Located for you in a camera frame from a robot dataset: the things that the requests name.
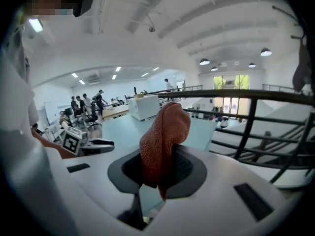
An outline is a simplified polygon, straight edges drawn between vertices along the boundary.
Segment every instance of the black metal railing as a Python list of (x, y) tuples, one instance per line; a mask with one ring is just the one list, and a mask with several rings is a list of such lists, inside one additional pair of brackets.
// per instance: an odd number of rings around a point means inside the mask
[[(173, 88), (173, 89), (166, 89), (166, 90), (161, 90), (161, 91), (155, 91), (155, 92), (149, 92), (146, 93), (146, 95), (152, 95), (152, 94), (160, 94), (164, 92), (183, 92), (183, 91), (195, 91), (195, 90), (202, 90), (202, 85), (198, 86), (191, 86), (191, 87), (184, 87), (184, 88)], [(159, 104), (162, 106), (164, 103), (169, 101), (168, 97), (165, 98), (160, 98), (159, 97)]]
[[(180, 92), (177, 92), (177, 91), (165, 92), (165, 91), (166, 90), (164, 90), (164, 92), (159, 91), (159, 92), (152, 92), (148, 94), (157, 94), (159, 98), (191, 98), (191, 97), (209, 97), (209, 98), (231, 97), (232, 98), (232, 97), (237, 97), (237, 98), (251, 99), (250, 111), (248, 115), (227, 114), (227, 113), (221, 113), (221, 112), (202, 111), (202, 110), (195, 110), (195, 109), (184, 109), (184, 111), (191, 112), (191, 113), (202, 113), (202, 114), (207, 114), (207, 115), (247, 119), (244, 132), (237, 132), (237, 131), (226, 130), (226, 129), (216, 129), (216, 131), (218, 132), (227, 133), (230, 135), (242, 136), (239, 145), (232, 145), (232, 144), (215, 141), (215, 140), (212, 140), (211, 142), (216, 145), (235, 149), (236, 152), (229, 154), (229, 156), (233, 156), (234, 159), (242, 163), (248, 163), (248, 164), (257, 165), (257, 166), (280, 169), (279, 172), (270, 180), (271, 183), (274, 183), (277, 179), (279, 179), (279, 177), (287, 169), (309, 169), (310, 167), (314, 168), (315, 153), (305, 153), (305, 150), (304, 150), (305, 144), (312, 143), (312, 145), (315, 146), (315, 141), (307, 140), (310, 129), (314, 127), (314, 119), (315, 119), (314, 111), (310, 112), (310, 115), (306, 121), (296, 121), (296, 120), (255, 116), (258, 100), (273, 100), (273, 101), (282, 101), (282, 102), (288, 102), (288, 103), (315, 106), (315, 101), (312, 97), (309, 97), (307, 95), (302, 95), (302, 94), (294, 94), (294, 93), (287, 93), (287, 92), (281, 92), (281, 91), (274, 92), (274, 91), (266, 91), (266, 90), (243, 90), (243, 89), (240, 89), (240, 90), (219, 89), (219, 90), (196, 90), (196, 91), (185, 90), (185, 91), (180, 91)], [(251, 134), (252, 125), (255, 120), (304, 126), (304, 130), (299, 139)], [(262, 139), (262, 140), (267, 139), (272, 142), (297, 144), (297, 146), (291, 153), (270, 152), (270, 151), (265, 151), (258, 148), (245, 147), (248, 138)], [(281, 157), (284, 159), (284, 161), (282, 165), (272, 165), (272, 164), (264, 165), (263, 163), (259, 163), (259, 162), (246, 161), (243, 158), (248, 156), (249, 152), (252, 154), (260, 155), (260, 156), (269, 155), (269, 156)], [(291, 165), (292, 162), (297, 158), (301, 158), (303, 160), (307, 159), (310, 161), (310, 163), (309, 165), (306, 165), (306, 166), (292, 166)]]
[(307, 95), (307, 96), (312, 95), (312, 92), (308, 90), (301, 90), (300, 92), (297, 92), (294, 88), (270, 85), (270, 84), (262, 84), (262, 89), (267, 90), (267, 91), (288, 92), (288, 93), (302, 94), (302, 95)]

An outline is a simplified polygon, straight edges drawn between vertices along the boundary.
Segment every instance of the red cloth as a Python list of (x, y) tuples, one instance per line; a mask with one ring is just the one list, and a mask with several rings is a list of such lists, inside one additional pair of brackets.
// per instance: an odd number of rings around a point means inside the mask
[(158, 185), (164, 200), (163, 179), (170, 171), (172, 146), (186, 140), (189, 128), (188, 114), (180, 104), (170, 102), (158, 112), (151, 128), (140, 139), (143, 183), (152, 188)]

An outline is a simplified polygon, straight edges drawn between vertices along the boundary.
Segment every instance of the black office chair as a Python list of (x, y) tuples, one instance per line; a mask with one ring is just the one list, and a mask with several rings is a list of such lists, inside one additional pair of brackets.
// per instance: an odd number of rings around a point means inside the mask
[(92, 114), (91, 115), (87, 115), (87, 119), (85, 120), (85, 122), (92, 122), (92, 124), (88, 127), (88, 128), (91, 128), (93, 126), (96, 126), (96, 125), (101, 125), (101, 123), (98, 123), (96, 122), (98, 117), (97, 117), (97, 114), (96, 114), (96, 106), (95, 106), (95, 103), (91, 103), (91, 112)]

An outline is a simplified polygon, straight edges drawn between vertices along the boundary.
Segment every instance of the window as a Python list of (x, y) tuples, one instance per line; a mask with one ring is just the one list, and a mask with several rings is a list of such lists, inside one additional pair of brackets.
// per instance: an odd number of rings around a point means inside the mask
[[(227, 75), (213, 77), (214, 89), (250, 89), (249, 75)], [(223, 112), (228, 114), (246, 115), (248, 99), (242, 98), (219, 98), (214, 99), (215, 107), (223, 107)]]
[(214, 89), (250, 89), (249, 75), (214, 76)]
[(250, 89), (249, 75), (236, 75), (234, 89)]
[(223, 78), (223, 76), (214, 76), (213, 77), (214, 89), (223, 89), (225, 82), (226, 80)]

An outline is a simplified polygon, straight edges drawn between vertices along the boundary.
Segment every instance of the green trees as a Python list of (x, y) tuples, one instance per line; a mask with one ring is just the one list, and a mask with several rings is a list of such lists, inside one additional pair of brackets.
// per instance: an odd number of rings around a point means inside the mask
[(214, 76), (213, 77), (214, 89), (223, 89), (225, 82), (226, 80), (223, 78), (223, 76)]
[(236, 75), (234, 89), (250, 89), (249, 75)]

